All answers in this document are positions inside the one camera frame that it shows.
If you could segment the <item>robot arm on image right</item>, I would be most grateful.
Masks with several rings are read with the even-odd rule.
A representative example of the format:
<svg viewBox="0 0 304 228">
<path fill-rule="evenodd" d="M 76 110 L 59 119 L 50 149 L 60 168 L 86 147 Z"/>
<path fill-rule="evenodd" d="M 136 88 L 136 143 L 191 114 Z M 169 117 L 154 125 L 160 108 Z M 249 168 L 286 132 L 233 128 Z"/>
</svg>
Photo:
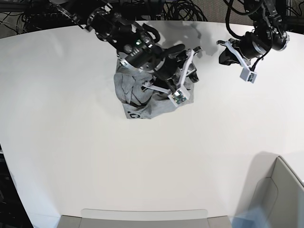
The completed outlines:
<svg viewBox="0 0 304 228">
<path fill-rule="evenodd" d="M 232 46 L 249 69 L 254 71 L 258 62 L 270 52 L 270 50 L 282 51 L 289 42 L 289 35 L 282 26 L 282 18 L 276 10 L 272 0 L 245 0 L 244 12 L 233 7 L 232 0 L 225 0 L 227 12 L 225 25 L 232 36 L 228 43 Z M 237 35 L 230 27 L 230 15 L 234 12 L 240 16 L 248 16 L 253 21 L 254 29 L 244 35 Z"/>
</svg>

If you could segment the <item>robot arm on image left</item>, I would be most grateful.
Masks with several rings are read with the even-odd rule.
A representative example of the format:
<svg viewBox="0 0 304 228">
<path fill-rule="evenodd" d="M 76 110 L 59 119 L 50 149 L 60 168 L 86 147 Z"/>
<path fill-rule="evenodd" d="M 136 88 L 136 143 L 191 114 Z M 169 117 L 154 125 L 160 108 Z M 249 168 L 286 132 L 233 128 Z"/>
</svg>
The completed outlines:
<svg viewBox="0 0 304 228">
<path fill-rule="evenodd" d="M 70 0 L 66 6 L 51 3 L 81 29 L 94 31 L 99 40 L 113 46 L 122 54 L 121 65 L 151 74 L 152 78 L 142 83 L 142 89 L 170 94 L 179 91 L 186 79 L 199 81 L 193 57 L 201 47 L 186 49 L 184 44 L 177 44 L 162 48 L 157 29 L 127 20 L 106 0 Z"/>
</svg>

